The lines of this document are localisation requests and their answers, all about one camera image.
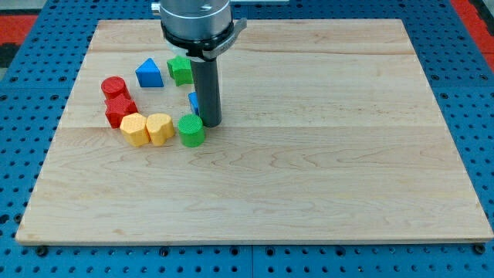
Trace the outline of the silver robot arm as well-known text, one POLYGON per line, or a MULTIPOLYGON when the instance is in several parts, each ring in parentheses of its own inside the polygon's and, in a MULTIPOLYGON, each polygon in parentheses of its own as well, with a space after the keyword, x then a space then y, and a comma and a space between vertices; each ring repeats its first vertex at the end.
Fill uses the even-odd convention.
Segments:
POLYGON ((161 17, 169 48, 191 61, 198 112, 206 127, 222 122, 217 58, 230 49, 247 19, 233 20, 229 0, 159 0, 151 4, 161 17))

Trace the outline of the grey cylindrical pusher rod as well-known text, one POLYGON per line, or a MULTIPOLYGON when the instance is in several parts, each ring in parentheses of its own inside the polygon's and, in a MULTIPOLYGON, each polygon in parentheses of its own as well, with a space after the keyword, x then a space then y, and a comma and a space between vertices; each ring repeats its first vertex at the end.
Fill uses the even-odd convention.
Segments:
POLYGON ((222 121, 221 98, 216 60, 191 61, 192 77, 198 98, 198 112, 206 127, 216 127, 222 121))

